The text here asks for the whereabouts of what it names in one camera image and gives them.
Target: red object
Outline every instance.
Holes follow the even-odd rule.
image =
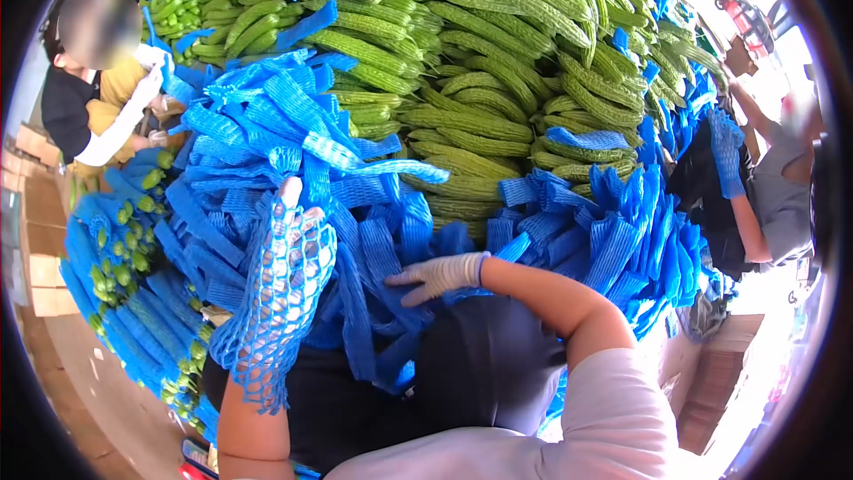
[[[208,475],[188,463],[181,465],[177,470],[181,473],[181,477],[186,478],[186,480],[211,480]]]
[[[773,29],[761,10],[746,0],[715,0],[715,4],[732,18],[754,58],[766,58],[773,52]]]

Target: brown cardboard box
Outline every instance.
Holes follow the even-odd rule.
[[[32,309],[37,317],[80,313],[70,292],[64,287],[33,287]]]
[[[31,222],[24,225],[32,287],[64,287],[59,274],[60,256],[65,251],[65,229]]]
[[[27,178],[23,193],[21,213],[26,222],[46,227],[65,227],[65,210],[62,208],[55,180]]]
[[[23,176],[6,169],[0,170],[0,175],[2,175],[3,187],[14,192],[20,191],[21,183],[24,180]]]
[[[48,168],[41,164],[37,158],[24,154],[20,157],[20,172],[21,176],[45,176],[48,174]]]
[[[48,142],[48,136],[38,133],[36,130],[22,125],[18,130],[18,137],[15,140],[15,146],[36,157],[42,156],[44,146]]]
[[[53,143],[45,143],[42,147],[42,155],[39,156],[42,164],[48,167],[59,166],[59,147]]]
[[[14,152],[10,152],[4,149],[3,151],[3,168],[8,172],[13,173],[15,175],[20,175],[20,164],[22,160],[20,156],[15,154]]]

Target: white glove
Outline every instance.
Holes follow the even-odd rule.
[[[163,86],[163,71],[159,67],[151,69],[151,71],[136,84],[136,89],[133,90],[131,99],[127,104],[132,104],[133,108],[139,108],[139,111],[145,109],[159,95],[160,87]]]
[[[479,272],[488,256],[491,253],[470,252],[422,261],[409,265],[400,274],[389,276],[385,283],[406,285],[423,282],[400,301],[404,307],[410,308],[461,287],[480,287]]]
[[[165,130],[152,130],[148,132],[148,141],[152,147],[165,147],[169,143],[169,134]]]

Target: glove cuff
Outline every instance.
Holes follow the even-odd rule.
[[[483,268],[483,261],[491,256],[491,252],[472,252],[466,255],[465,277],[468,280],[469,287],[480,287],[480,270]]]

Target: red machine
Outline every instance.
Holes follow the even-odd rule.
[[[715,0],[717,8],[729,13],[753,59],[773,52],[773,27],[769,19],[746,0]]]

